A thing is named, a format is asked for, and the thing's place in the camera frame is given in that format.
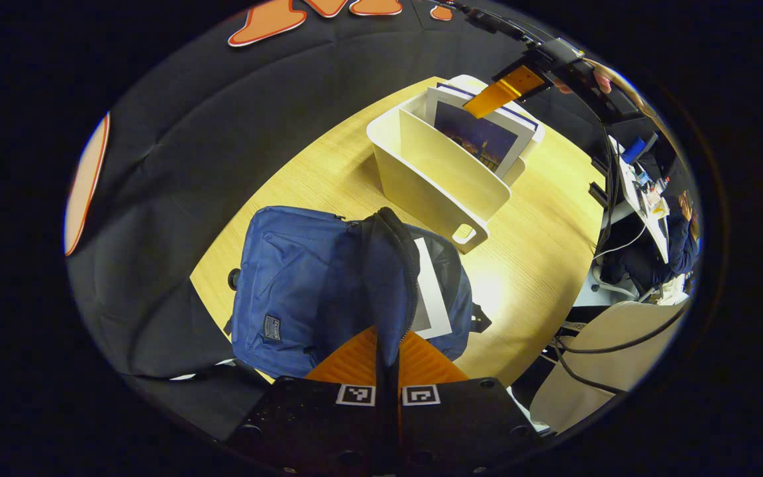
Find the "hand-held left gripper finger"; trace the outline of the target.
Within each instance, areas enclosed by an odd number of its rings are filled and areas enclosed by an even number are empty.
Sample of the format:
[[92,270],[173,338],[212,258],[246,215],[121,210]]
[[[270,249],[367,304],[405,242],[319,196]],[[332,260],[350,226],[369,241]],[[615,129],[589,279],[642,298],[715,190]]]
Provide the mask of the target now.
[[389,450],[377,358],[370,327],[306,377],[276,378],[225,444],[272,476],[372,476]]
[[397,476],[500,476],[544,447],[506,387],[471,378],[417,333],[395,362],[391,453]]

